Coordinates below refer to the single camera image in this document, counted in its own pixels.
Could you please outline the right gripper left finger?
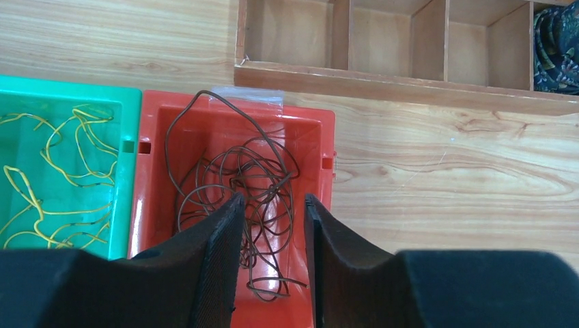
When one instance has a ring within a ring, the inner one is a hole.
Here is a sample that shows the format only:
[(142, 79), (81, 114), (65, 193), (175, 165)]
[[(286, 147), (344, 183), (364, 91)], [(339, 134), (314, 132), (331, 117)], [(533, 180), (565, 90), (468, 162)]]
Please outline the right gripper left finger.
[(244, 198), (131, 259), (80, 249), (1, 252), (2, 327), (228, 327)]

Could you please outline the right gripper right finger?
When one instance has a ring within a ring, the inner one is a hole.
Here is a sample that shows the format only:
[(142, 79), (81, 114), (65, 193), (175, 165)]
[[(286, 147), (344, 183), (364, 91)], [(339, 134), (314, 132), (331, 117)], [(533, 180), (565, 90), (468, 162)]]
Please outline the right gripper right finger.
[(391, 254), (305, 198), (316, 327), (577, 327), (578, 274), (545, 251)]

